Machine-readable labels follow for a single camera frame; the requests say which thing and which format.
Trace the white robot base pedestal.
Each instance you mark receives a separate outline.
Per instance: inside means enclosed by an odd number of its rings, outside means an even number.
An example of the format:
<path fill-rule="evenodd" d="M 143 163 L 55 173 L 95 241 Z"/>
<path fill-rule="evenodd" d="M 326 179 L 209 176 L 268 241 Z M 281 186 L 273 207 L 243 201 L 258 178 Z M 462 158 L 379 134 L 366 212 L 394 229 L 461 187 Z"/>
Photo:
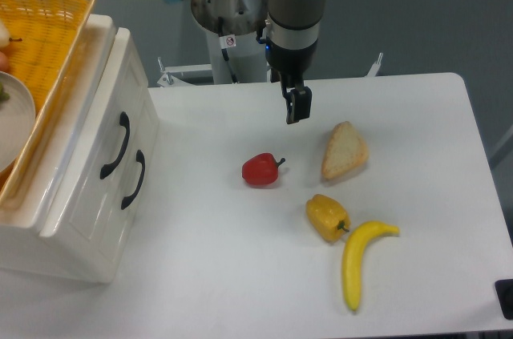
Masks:
<path fill-rule="evenodd" d="M 262 0 L 192 0 L 192 16 L 204 31 L 215 84 L 268 80 L 257 25 L 267 13 Z"/>

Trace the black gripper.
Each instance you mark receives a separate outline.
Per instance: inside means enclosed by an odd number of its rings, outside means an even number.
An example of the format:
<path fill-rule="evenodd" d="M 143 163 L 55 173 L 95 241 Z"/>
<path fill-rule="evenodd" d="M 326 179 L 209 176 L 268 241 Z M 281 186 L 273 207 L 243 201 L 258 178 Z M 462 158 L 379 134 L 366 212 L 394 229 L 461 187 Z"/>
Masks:
<path fill-rule="evenodd" d="M 271 67 L 270 81 L 280 81 L 282 84 L 281 93 L 286 104 L 287 124 L 310 117 L 312 91 L 309 87 L 304 87 L 304 73 L 312 64 L 316 50 L 317 44 L 299 50 L 283 48 L 277 44 L 265 46 L 265 57 Z"/>

